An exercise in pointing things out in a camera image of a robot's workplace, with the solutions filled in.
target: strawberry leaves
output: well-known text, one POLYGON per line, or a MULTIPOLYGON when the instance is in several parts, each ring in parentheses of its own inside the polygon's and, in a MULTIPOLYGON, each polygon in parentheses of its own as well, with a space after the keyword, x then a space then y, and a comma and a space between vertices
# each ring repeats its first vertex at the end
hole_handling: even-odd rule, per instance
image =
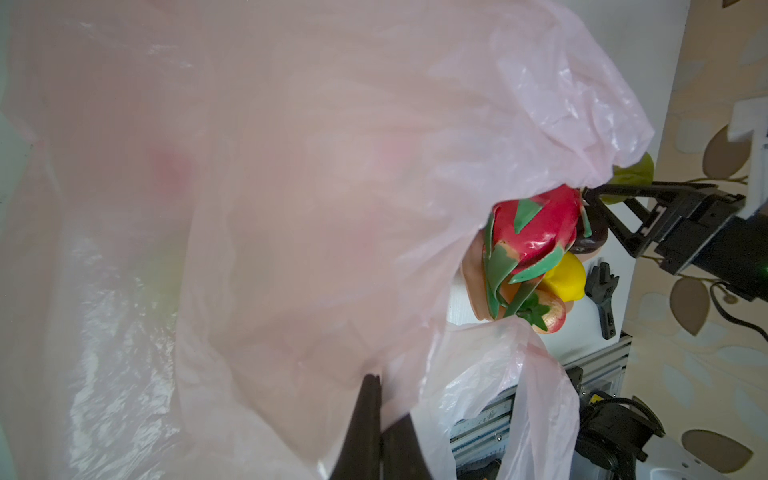
POLYGON ((531 293, 531 295, 525 299, 520 309, 517 311, 517 316, 526 319, 531 325, 536 325, 538 328, 548 331, 547 324, 544 323, 544 315, 549 313, 549 307, 541 305, 538 302, 538 295, 531 293))

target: translucent plastic bag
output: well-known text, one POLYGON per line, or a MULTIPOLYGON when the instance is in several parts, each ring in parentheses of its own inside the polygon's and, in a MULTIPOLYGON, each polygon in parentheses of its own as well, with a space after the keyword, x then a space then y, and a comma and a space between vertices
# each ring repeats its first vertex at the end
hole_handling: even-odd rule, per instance
POLYGON ((569 478, 578 432, 578 396, 563 367, 527 322, 510 317, 450 326, 411 419, 434 478, 455 478, 451 427, 476 417, 518 385, 499 480, 569 478))

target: white surface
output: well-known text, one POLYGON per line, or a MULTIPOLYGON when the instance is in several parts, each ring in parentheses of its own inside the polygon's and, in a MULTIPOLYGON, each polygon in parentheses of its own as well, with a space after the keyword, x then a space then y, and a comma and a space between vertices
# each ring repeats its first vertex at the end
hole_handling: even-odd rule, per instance
POLYGON ((669 435, 652 435, 643 447, 645 462, 635 463, 637 480, 728 480, 728 477, 696 458, 669 435))
MULTIPOLYGON (((656 136, 648 148, 655 161, 690 0, 563 0, 561 3, 581 17, 633 88, 656 129, 656 136)), ((614 205, 611 209, 629 227, 639 224, 623 204, 614 205)), ((585 266, 589 270, 597 261, 608 262, 611 273, 620 277, 612 301, 616 330, 620 332, 635 259, 611 234, 600 255, 585 266)), ((449 320, 454 323, 477 322, 466 293, 462 292, 462 284, 463 281, 456 278, 452 286, 449 320)), ((543 335, 542 339, 549 353, 565 364, 616 343, 619 335, 603 339, 598 309, 591 300, 584 298, 576 302, 559 332, 543 335)))
POLYGON ((768 201, 768 97, 736 102, 728 124, 728 141, 752 137, 750 184, 739 217, 749 218, 768 201))

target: white table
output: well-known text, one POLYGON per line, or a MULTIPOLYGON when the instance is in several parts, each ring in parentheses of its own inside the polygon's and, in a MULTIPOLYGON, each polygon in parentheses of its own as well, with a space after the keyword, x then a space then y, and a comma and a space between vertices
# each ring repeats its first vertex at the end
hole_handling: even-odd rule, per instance
MULTIPOLYGON (((634 90, 656 130, 648 148, 655 161, 690 0, 560 0, 560 3, 581 17, 634 90)), ((611 209, 629 227, 640 225, 640 221, 623 204, 614 205, 611 209)), ((608 262, 611 273, 620 277, 612 300, 617 335, 609 340, 603 339, 597 307, 588 298, 579 300, 559 332, 541 336, 549 353, 562 364, 597 352, 619 340, 635 259, 627 254, 611 233, 600 254, 585 265, 587 271, 598 261, 608 262)), ((459 324, 478 321, 460 276, 455 278, 452 286, 449 320, 459 324)))

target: green leaf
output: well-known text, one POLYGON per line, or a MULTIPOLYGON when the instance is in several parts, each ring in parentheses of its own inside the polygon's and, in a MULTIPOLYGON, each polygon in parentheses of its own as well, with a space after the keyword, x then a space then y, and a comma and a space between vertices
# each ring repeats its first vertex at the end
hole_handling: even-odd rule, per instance
POLYGON ((485 294, 488 310, 493 318, 498 315, 499 305, 506 304, 498 288, 517 265, 517 259, 508 255, 507 249, 501 242, 494 247, 491 256, 485 262, 485 294))
POLYGON ((515 212, 515 233, 519 235, 542 208, 544 208, 542 205, 537 204, 530 198, 519 200, 518 209, 515 212))
MULTIPOLYGON (((654 181, 654 160, 646 152, 634 165, 626 168, 614 165, 614 176, 608 183, 610 185, 650 185, 654 181)), ((604 195, 602 197, 606 205, 619 204, 627 199, 619 195, 604 195)))
POLYGON ((485 252, 483 252, 483 266, 488 268, 488 259, 491 258, 491 252, 493 251, 493 223, 496 218, 493 216, 493 211, 488 215, 488 222, 485 224, 485 235, 483 236, 483 244, 485 245, 485 252))
POLYGON ((560 263, 560 260, 563 260, 564 255, 565 249, 563 249, 560 245, 557 245, 550 253, 547 253, 544 258, 534 263, 527 269, 521 272, 517 272, 515 276, 509 280, 509 283, 527 282, 529 280, 533 280, 537 276, 544 275, 549 270, 555 268, 558 263, 560 263))
POLYGON ((549 313, 549 307, 541 305, 538 302, 538 295, 532 293, 525 299, 523 304, 520 305, 517 315, 522 319, 526 319, 531 325, 536 325, 538 328, 547 332, 547 324, 544 323, 544 315, 547 313, 549 313))

